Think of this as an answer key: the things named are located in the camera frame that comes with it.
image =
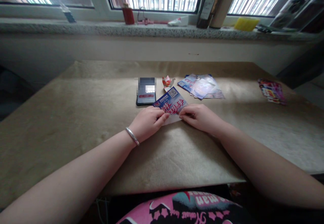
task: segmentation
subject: smartphone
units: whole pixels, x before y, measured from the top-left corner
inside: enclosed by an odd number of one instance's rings
[[[141,77],[138,79],[136,105],[151,105],[156,101],[156,80],[154,77]]]

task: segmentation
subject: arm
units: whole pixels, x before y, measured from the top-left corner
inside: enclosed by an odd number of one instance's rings
[[[142,142],[168,117],[150,106],[129,128]],[[118,133],[28,190],[0,214],[0,223],[78,222],[135,146],[125,130]]]
[[[306,172],[220,119],[205,105],[189,105],[180,118],[215,135],[252,184],[268,198],[303,208],[324,208],[324,185]]]

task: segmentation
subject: table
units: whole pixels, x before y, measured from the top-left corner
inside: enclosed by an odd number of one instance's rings
[[[212,74],[226,99],[204,103],[310,174],[324,172],[324,112],[283,85],[287,106],[267,102],[258,78],[274,77],[251,62],[75,62],[0,124],[0,206],[122,131],[137,107],[137,77]],[[245,178],[217,139],[183,121],[163,126],[135,148],[104,189],[119,195],[242,182]]]

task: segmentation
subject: window sill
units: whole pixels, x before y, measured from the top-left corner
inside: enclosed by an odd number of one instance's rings
[[[27,34],[79,34],[120,37],[168,37],[225,40],[264,40],[282,42],[317,42],[319,36],[307,33],[245,32],[233,28],[199,29],[196,26],[168,27],[165,24],[125,25],[122,22],[77,22],[62,20],[37,20],[0,18],[0,33]]]

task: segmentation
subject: silver bracelet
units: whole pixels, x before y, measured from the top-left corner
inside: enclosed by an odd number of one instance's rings
[[[133,134],[133,132],[132,132],[128,127],[126,127],[126,131],[127,131],[127,133],[131,136],[131,138],[134,140],[134,142],[136,143],[136,145],[139,146],[138,139],[137,139],[136,136]]]

